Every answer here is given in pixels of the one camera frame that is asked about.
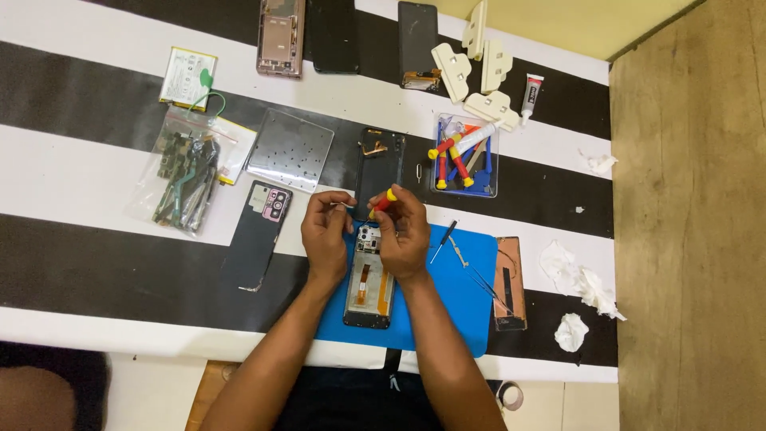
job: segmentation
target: precision screwdriver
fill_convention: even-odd
[[[436,253],[434,253],[434,257],[431,258],[431,262],[428,262],[428,264],[434,263],[434,259],[436,258],[436,255],[439,254],[439,250],[441,250],[441,246],[444,245],[445,242],[447,242],[447,238],[450,237],[450,233],[455,229],[455,225],[457,224],[457,220],[453,220],[450,227],[447,229],[447,233],[444,234],[444,238],[441,239],[441,243],[439,244],[439,248],[436,249]]]

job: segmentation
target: blue silicone mat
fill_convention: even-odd
[[[355,230],[360,225],[360,222],[354,222]],[[430,262],[446,231],[447,227],[445,226],[431,225],[430,248],[426,262]],[[350,271],[355,234],[344,233],[343,235],[349,251]],[[451,236],[460,248],[463,259],[492,284],[495,280],[497,240],[489,235],[459,229],[453,230]],[[449,240],[441,248],[434,263],[428,265],[427,268],[434,279],[442,302],[452,317],[452,322],[463,335],[471,354],[473,357],[484,355],[489,333],[489,311],[492,307],[492,297],[463,269]],[[317,340],[415,350],[410,316],[398,282],[395,285],[391,325],[388,329],[369,329],[343,324],[343,310],[348,286],[349,274],[346,274],[325,308],[322,320],[319,322],[319,330],[316,332],[315,338]]]

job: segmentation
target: phone screen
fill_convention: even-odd
[[[307,0],[314,68],[320,73],[359,73],[354,0]]]

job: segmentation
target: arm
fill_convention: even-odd
[[[210,406],[201,431],[271,429],[284,407],[322,317],[325,305],[346,271],[344,227],[351,217],[345,192],[312,196],[301,225],[309,257],[309,279],[296,300],[253,349]]]
[[[426,270],[430,226],[425,206],[407,190],[391,188],[398,201],[389,208],[399,233],[388,214],[375,213],[381,226],[381,260],[399,281],[410,310],[417,365],[431,406],[445,429],[504,431],[492,391]],[[370,207],[378,200],[373,198]]]

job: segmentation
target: clear plastic tray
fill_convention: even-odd
[[[437,121],[437,139],[434,141],[434,148],[439,146],[439,143],[441,142],[442,139],[447,138],[443,136],[441,124],[443,119],[449,119],[450,117],[451,117],[451,122],[460,121],[461,123],[465,125],[483,127],[488,124],[487,121],[481,120],[479,118],[462,117],[459,115],[452,115],[452,114],[439,114],[439,121]],[[488,139],[489,162],[486,157],[487,154],[482,152],[476,159],[476,162],[473,164],[473,167],[469,169],[468,174],[471,178],[474,179],[475,183],[473,184],[473,186],[468,187],[467,189],[463,187],[463,179],[460,177],[460,174],[457,172],[457,168],[455,168],[455,164],[452,162],[452,159],[449,157],[449,153],[447,154],[447,174],[448,174],[447,188],[446,189],[437,188],[437,180],[439,176],[439,158],[437,157],[436,160],[434,160],[431,165],[432,176],[429,179],[431,191],[437,192],[437,193],[448,193],[451,195],[458,195],[458,196],[473,196],[473,197],[482,197],[482,198],[493,198],[497,196],[499,144],[500,144],[500,132],[497,131]],[[466,165],[466,168],[468,167],[469,161],[471,157],[473,156],[473,152],[470,152],[470,155],[468,156],[467,154],[469,153],[463,154],[463,159],[465,159],[464,165]],[[490,172],[487,172],[488,170],[486,168],[487,166],[491,166]]]
[[[314,193],[334,135],[330,129],[269,109],[258,130],[247,171]]]

